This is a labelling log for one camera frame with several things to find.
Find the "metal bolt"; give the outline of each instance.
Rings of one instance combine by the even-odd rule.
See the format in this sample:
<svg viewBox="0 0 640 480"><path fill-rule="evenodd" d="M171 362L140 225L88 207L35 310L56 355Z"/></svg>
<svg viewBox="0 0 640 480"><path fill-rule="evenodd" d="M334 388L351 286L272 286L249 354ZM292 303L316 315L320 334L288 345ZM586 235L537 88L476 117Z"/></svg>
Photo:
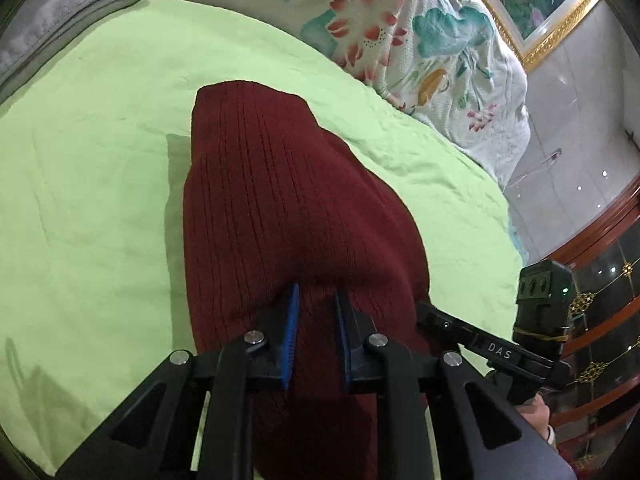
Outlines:
<svg viewBox="0 0 640 480"><path fill-rule="evenodd" d="M389 342L389 338L383 334L371 334L369 336L369 344L371 346L376 346L380 348L382 346L386 346L388 342Z"/></svg>
<svg viewBox="0 0 640 480"><path fill-rule="evenodd" d="M176 350L169 356L169 361L174 365L183 365L189 360L189 352L186 350Z"/></svg>
<svg viewBox="0 0 640 480"><path fill-rule="evenodd" d="M249 330L246 334L244 334L244 342L249 343L250 345L257 345L264 341L264 334L259 330Z"/></svg>
<svg viewBox="0 0 640 480"><path fill-rule="evenodd" d="M458 352L447 352L444 354L443 359L449 366L460 366L462 364L462 356Z"/></svg>

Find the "maroon ribbed fabric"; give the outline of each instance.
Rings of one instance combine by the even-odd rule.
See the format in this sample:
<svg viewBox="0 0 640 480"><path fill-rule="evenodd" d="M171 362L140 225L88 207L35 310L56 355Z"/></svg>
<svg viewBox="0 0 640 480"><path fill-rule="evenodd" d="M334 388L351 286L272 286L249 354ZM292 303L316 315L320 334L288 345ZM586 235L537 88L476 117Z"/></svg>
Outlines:
<svg viewBox="0 0 640 480"><path fill-rule="evenodd" d="M201 88L184 187L184 256L198 352L251 329L290 282L302 305L290 391L255 401L266 480L373 480L374 396L342 396L332 292L415 350L429 286L414 221L307 104L250 82Z"/></svg>

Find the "mattress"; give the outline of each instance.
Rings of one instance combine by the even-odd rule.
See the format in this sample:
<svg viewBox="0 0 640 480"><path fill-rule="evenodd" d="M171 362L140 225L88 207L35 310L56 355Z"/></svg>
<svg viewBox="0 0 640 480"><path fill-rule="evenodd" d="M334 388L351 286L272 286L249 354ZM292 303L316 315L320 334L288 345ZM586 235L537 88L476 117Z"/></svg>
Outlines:
<svg viewBox="0 0 640 480"><path fill-rule="evenodd" d="M0 424L50 474L172 350L193 351L190 112L198 88L238 79L304 98L409 208L433 303L510 337L521 261L476 163L276 28L142 0L0 106Z"/></svg>

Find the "white wall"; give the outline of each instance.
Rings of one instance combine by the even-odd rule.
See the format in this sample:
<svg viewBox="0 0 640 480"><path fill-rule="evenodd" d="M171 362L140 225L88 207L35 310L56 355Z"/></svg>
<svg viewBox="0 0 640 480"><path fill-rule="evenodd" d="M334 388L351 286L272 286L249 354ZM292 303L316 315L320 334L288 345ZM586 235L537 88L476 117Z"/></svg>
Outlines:
<svg viewBox="0 0 640 480"><path fill-rule="evenodd" d="M623 133L620 31L600 2L529 75L531 140L510 184L562 149L554 165L505 192L530 262L590 224L640 173L640 155Z"/></svg>

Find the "folded gray towel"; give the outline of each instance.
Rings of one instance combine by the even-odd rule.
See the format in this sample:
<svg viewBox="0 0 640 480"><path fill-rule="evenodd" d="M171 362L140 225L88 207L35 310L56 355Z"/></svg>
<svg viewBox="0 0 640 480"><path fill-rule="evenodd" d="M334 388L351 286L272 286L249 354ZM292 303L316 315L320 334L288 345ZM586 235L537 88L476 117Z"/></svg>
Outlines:
<svg viewBox="0 0 640 480"><path fill-rule="evenodd" d="M0 103L101 18L139 0L25 0L0 37Z"/></svg>

